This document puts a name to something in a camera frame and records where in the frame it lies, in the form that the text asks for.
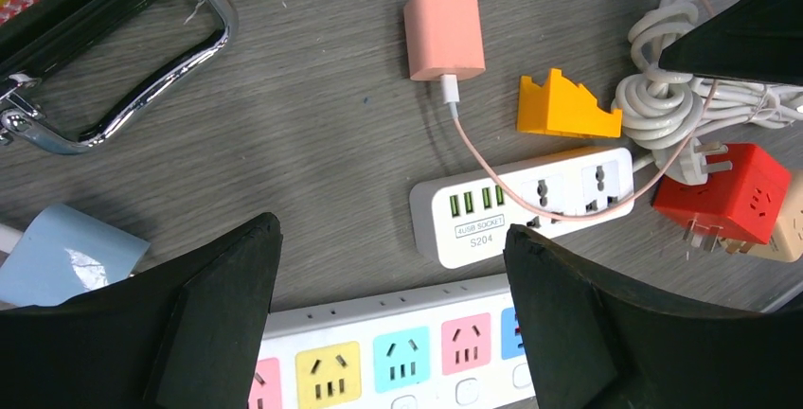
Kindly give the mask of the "yellow plastic block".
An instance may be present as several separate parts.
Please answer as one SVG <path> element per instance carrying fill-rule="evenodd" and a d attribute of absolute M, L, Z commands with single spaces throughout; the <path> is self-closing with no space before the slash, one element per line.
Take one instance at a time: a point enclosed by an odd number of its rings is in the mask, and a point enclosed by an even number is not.
<path fill-rule="evenodd" d="M 551 68 L 543 83 L 531 76 L 519 79 L 516 130 L 574 138 L 619 138 L 623 113 L 605 111 L 583 84 L 574 83 L 559 68 Z"/>

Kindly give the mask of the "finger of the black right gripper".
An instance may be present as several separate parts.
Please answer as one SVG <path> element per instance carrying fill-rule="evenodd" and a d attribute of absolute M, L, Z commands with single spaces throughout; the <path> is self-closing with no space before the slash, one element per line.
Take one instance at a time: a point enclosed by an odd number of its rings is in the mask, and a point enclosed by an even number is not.
<path fill-rule="evenodd" d="M 802 0 L 740 0 L 663 51 L 668 71 L 802 84 Z"/>

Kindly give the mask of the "small white USB power strip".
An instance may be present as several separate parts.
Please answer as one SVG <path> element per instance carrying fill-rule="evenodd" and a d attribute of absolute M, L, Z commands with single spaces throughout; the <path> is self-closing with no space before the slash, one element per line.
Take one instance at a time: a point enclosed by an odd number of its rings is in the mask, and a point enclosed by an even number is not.
<path fill-rule="evenodd" d="M 513 224 L 554 239 L 598 224 L 594 214 L 633 192 L 633 157 L 623 147 L 584 147 L 496 168 L 513 192 L 560 222 L 515 203 L 484 170 L 416 184 L 409 195 L 418 251 L 447 269 L 502 254 Z"/>

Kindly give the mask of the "pink USB charger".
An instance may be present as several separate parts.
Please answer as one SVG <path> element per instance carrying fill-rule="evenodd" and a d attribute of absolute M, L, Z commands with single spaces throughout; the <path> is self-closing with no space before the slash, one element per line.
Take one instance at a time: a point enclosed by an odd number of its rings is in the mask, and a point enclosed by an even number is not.
<path fill-rule="evenodd" d="M 411 80 L 468 80 L 485 72 L 478 0 L 408 0 L 403 21 Z"/>

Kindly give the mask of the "red cube socket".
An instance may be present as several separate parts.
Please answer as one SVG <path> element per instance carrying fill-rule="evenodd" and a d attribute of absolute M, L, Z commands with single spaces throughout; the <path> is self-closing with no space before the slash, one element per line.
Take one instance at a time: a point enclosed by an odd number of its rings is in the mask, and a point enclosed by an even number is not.
<path fill-rule="evenodd" d="M 728 143 L 715 163 L 732 168 L 715 172 L 707 182 L 688 186 L 671 178 L 660 182 L 653 208 L 689 232 L 766 244 L 792 181 L 792 174 L 753 143 Z"/>

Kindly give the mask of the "light blue charger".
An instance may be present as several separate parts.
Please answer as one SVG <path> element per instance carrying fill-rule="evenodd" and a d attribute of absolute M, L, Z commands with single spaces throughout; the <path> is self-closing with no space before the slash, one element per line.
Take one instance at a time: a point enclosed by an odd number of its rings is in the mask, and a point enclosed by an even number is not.
<path fill-rule="evenodd" d="M 1 300 L 57 306 L 129 277 L 151 244 L 65 204 L 20 231 L 1 225 Z"/>

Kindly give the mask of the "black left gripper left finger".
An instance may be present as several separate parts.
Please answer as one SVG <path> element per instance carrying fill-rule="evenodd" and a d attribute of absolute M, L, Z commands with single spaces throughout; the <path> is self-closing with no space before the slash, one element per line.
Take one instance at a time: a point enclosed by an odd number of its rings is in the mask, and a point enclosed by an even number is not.
<path fill-rule="evenodd" d="M 1 314 L 5 408 L 243 408 L 283 236 L 262 213 L 55 307 Z"/>

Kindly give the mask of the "beige cube socket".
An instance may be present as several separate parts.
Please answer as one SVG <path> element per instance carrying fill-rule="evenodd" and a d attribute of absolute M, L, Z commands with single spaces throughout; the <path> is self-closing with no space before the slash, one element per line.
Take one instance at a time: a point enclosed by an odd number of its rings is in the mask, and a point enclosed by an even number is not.
<path fill-rule="evenodd" d="M 802 170 L 792 171 L 792 181 L 767 244 L 720 239 L 726 253 L 746 254 L 780 262 L 795 262 L 802 255 Z"/>

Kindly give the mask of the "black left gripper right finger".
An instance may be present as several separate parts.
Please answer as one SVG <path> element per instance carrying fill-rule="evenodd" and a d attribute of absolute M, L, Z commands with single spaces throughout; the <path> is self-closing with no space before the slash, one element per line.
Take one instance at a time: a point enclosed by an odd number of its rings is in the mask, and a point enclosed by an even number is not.
<path fill-rule="evenodd" d="M 513 225 L 504 262 L 542 408 L 798 408 L 802 298 L 745 311 L 658 289 Z"/>

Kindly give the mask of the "long white colourful power strip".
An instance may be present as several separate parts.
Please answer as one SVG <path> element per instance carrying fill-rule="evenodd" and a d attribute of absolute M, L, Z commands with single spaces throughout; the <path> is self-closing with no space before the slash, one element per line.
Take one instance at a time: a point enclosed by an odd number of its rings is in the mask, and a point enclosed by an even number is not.
<path fill-rule="evenodd" d="M 277 311 L 251 408 L 497 408 L 533 396 L 503 275 Z"/>

